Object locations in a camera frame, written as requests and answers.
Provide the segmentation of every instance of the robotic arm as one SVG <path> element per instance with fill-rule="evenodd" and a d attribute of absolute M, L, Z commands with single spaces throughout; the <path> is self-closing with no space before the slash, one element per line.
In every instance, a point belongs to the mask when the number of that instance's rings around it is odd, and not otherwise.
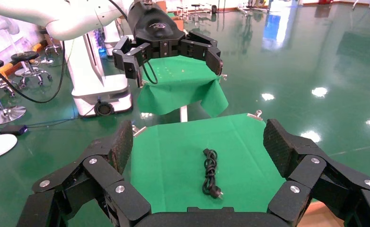
<path fill-rule="evenodd" d="M 114 2 L 127 13 L 133 0 Z M 44 26 L 53 38 L 70 40 L 122 14 L 108 0 L 0 0 L 0 15 Z"/>
<path fill-rule="evenodd" d="M 115 67 L 142 86 L 140 66 L 150 59 L 183 55 L 206 62 L 221 75 L 217 41 L 180 31 L 151 0 L 113 0 L 128 15 L 134 40 L 123 37 L 113 50 Z M 122 13 L 110 0 L 0 0 L 0 15 L 44 26 L 53 38 L 70 40 L 110 24 Z"/>

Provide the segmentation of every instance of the black cable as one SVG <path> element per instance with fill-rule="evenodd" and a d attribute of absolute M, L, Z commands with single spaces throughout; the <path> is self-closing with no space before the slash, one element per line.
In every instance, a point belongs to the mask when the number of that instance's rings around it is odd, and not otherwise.
<path fill-rule="evenodd" d="M 68 121 L 74 121 L 74 120 L 77 120 L 77 119 L 83 119 L 93 109 L 94 109 L 94 107 L 92 107 L 85 115 L 83 115 L 81 117 L 76 117 L 76 118 L 72 118 L 72 119 L 61 119 L 61 120 L 56 120 L 56 121 L 51 121 L 51 122 L 34 123 L 34 124 L 28 124 L 26 126 L 27 126 L 28 129 L 35 129 L 35 128 L 51 127 L 51 126 L 59 125 L 59 124 L 62 124 L 62 123 L 68 122 Z M 55 122 L 55 123 L 54 124 L 48 124 L 48 125 L 41 125 L 41 126 L 33 126 L 33 125 L 47 124 L 47 123 L 52 123 L 52 122 Z"/>
<path fill-rule="evenodd" d="M 18 89 L 16 89 L 15 87 L 14 87 L 14 85 L 13 84 L 11 84 L 9 81 L 8 81 L 8 79 L 6 79 L 3 75 L 1 75 L 1 73 L 0 73 L 0 78 L 6 83 L 6 84 L 8 84 L 8 86 L 12 89 L 12 90 L 14 90 L 16 93 L 18 93 L 18 94 L 20 94 L 23 98 L 25 98 L 25 99 L 27 99 L 27 100 L 29 100 L 29 101 L 31 101 L 31 102 L 34 102 L 34 103 L 48 103 L 48 102 L 50 102 L 51 100 L 53 100 L 56 96 L 57 96 L 57 94 L 58 94 L 58 92 L 60 91 L 60 88 L 61 88 L 61 84 L 62 84 L 62 79 L 63 79 L 63 74 L 64 74 L 64 65 L 65 64 L 65 42 L 63 41 L 62 42 L 62 70 L 61 70 L 61 78 L 60 78 L 60 84 L 58 85 L 58 88 L 57 88 L 57 91 L 55 92 L 55 94 L 49 99 L 49 100 L 47 100 L 47 101 L 37 101 L 37 100 L 34 100 L 34 99 L 32 99 L 32 98 L 29 98 L 29 97 L 27 97 L 25 94 L 23 94 L 22 92 L 20 92 Z"/>
<path fill-rule="evenodd" d="M 128 17 L 127 15 L 123 12 L 123 10 L 113 1 L 113 0 L 109 0 L 111 2 L 111 4 L 113 4 L 120 12 L 121 14 L 123 15 L 123 17 L 125 18 L 125 20 L 128 22 Z"/>
<path fill-rule="evenodd" d="M 221 199 L 223 193 L 221 189 L 216 186 L 217 152 L 206 148 L 203 153 L 206 156 L 206 160 L 204 161 L 204 168 L 206 171 L 204 173 L 205 180 L 202 186 L 202 192 L 215 199 Z"/>
<path fill-rule="evenodd" d="M 149 61 L 147 61 L 147 64 L 149 65 L 149 67 L 151 69 L 151 72 L 153 73 L 153 76 L 154 76 L 155 81 L 152 81 L 150 79 L 149 74 L 147 73 L 145 64 L 143 64 L 142 67 L 143 67 L 143 70 L 145 71 L 146 77 L 149 79 L 150 83 L 157 84 L 159 82 L 159 80 L 157 80 L 156 74 L 154 73 L 154 70 L 153 70 L 152 66 L 150 65 Z"/>
<path fill-rule="evenodd" d="M 74 121 L 74 120 L 77 120 L 77 119 L 83 119 L 83 118 L 85 118 L 85 116 L 88 113 L 90 113 L 94 109 L 95 109 L 95 107 L 92 107 L 85 115 L 83 115 L 81 117 L 76 117 L 76 118 L 72 118 L 72 119 L 61 120 L 60 122 L 57 122 L 57 123 L 54 123 L 54 124 L 50 124 L 50 125 L 41 125 L 41 126 L 31 126 L 31 125 L 28 125 L 27 128 L 29 128 L 29 129 L 36 129 L 36 128 L 43 128 L 43 127 L 51 127 L 51 126 L 55 126 L 55 125 L 59 125 L 59 124 L 65 123 L 65 122 Z"/>
<path fill-rule="evenodd" d="M 109 2 L 111 2 L 111 4 L 113 4 L 120 12 L 121 14 L 123 15 L 123 17 L 125 18 L 126 22 L 128 22 L 128 17 L 127 15 L 124 13 L 124 11 L 113 1 L 113 0 L 108 0 Z M 152 81 L 149 77 L 149 74 L 147 73 L 147 70 L 144 66 L 144 64 L 142 65 L 143 67 L 143 70 L 145 71 L 145 74 L 146 74 L 146 77 L 149 79 L 150 83 L 152 84 L 157 84 L 158 83 L 158 80 L 157 80 L 157 76 L 156 74 L 154 73 L 154 70 L 152 68 L 152 66 L 150 65 L 149 61 L 147 61 L 147 64 L 149 65 L 150 69 L 151 69 L 151 72 L 153 73 L 153 76 L 154 76 L 154 79 L 156 79 L 156 81 Z"/>

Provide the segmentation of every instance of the green cloth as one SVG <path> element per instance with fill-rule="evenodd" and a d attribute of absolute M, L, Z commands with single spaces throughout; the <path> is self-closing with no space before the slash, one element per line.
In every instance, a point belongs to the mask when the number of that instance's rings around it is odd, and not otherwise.
<path fill-rule="evenodd" d="M 201 100 L 210 117 L 216 117 L 228 106 L 217 77 L 203 61 L 177 56 L 150 60 L 158 84 L 147 83 L 138 97 L 143 113 L 163 115 L 184 105 Z M 150 68 L 146 65 L 154 81 Z M 145 74 L 143 79 L 149 81 Z"/>
<path fill-rule="evenodd" d="M 264 127 L 246 114 L 149 127 L 134 138 L 126 180 L 153 213 L 187 207 L 266 212 L 285 180 L 263 147 Z M 205 148 L 218 153 L 223 200 L 202 193 Z"/>

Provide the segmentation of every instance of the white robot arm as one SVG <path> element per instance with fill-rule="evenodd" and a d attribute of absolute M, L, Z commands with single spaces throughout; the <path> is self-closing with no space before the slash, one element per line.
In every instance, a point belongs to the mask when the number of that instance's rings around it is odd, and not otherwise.
<path fill-rule="evenodd" d="M 133 0 L 114 2 L 128 14 Z M 51 37 L 70 40 L 122 14 L 109 0 L 0 0 L 0 15 L 44 26 Z"/>

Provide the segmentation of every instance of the black power cord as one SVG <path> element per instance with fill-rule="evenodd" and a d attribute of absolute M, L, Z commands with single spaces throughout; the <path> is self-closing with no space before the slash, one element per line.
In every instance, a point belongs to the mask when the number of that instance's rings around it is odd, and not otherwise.
<path fill-rule="evenodd" d="M 56 96 L 57 96 L 57 94 L 58 94 L 58 92 L 60 91 L 60 88 L 61 88 L 61 85 L 62 85 L 62 79 L 63 79 L 63 75 L 64 75 L 64 66 L 65 66 L 65 42 L 63 41 L 62 42 L 62 70 L 61 70 L 61 78 L 60 78 L 60 83 L 59 83 L 59 85 L 58 85 L 58 88 L 57 88 L 57 91 L 55 92 L 55 94 L 49 99 L 49 100 L 46 100 L 46 101 L 37 101 L 37 100 L 34 100 L 34 99 L 32 99 L 32 98 L 29 98 L 29 97 L 27 97 L 25 94 L 23 94 L 22 92 L 20 92 L 18 89 L 16 89 L 15 87 L 14 87 L 14 85 L 13 84 L 11 84 L 9 81 L 8 81 L 8 79 L 6 79 L 1 73 L 0 73 L 0 78 L 6 83 L 6 84 L 8 84 L 8 86 L 12 89 L 12 90 L 14 90 L 16 93 L 18 93 L 18 94 L 20 94 L 23 98 L 25 98 L 25 99 L 27 99 L 27 100 L 29 100 L 29 101 L 31 101 L 31 102 L 34 102 L 34 103 L 48 103 L 48 102 L 50 102 L 51 100 L 53 100 Z"/>
<path fill-rule="evenodd" d="M 125 18 L 126 22 L 128 22 L 128 16 L 124 13 L 124 11 L 113 0 L 108 0 L 108 1 L 111 2 L 111 4 L 113 4 L 121 12 L 121 14 Z M 147 73 L 146 67 L 145 67 L 145 65 L 143 63 L 142 67 L 143 67 L 143 70 L 145 71 L 146 77 L 149 79 L 150 83 L 157 84 L 159 81 L 157 80 L 157 76 L 154 73 L 154 70 L 153 70 L 151 64 L 149 63 L 149 61 L 147 61 L 147 64 L 149 65 L 149 67 L 151 69 L 151 72 L 153 73 L 153 76 L 154 76 L 155 81 L 152 81 L 150 79 L 149 74 Z"/>
<path fill-rule="evenodd" d="M 150 79 L 149 74 L 147 73 L 147 70 L 145 68 L 145 64 L 143 64 L 142 67 L 143 67 L 143 70 L 145 71 L 146 77 L 149 79 L 150 83 L 157 84 L 159 82 L 159 80 L 157 79 L 156 74 L 154 73 L 154 70 L 151 67 L 149 61 L 147 61 L 147 64 L 149 65 L 149 67 L 151 69 L 151 72 L 153 73 L 153 76 L 154 76 L 155 81 L 153 81 L 153 80 Z"/>
<path fill-rule="evenodd" d="M 206 156 L 204 161 L 204 168 L 206 169 L 204 177 L 204 183 L 202 186 L 202 191 L 205 195 L 210 195 L 213 198 L 222 199 L 223 193 L 221 189 L 216 186 L 216 170 L 217 170 L 217 152 L 215 150 L 205 149 L 203 151 Z"/>

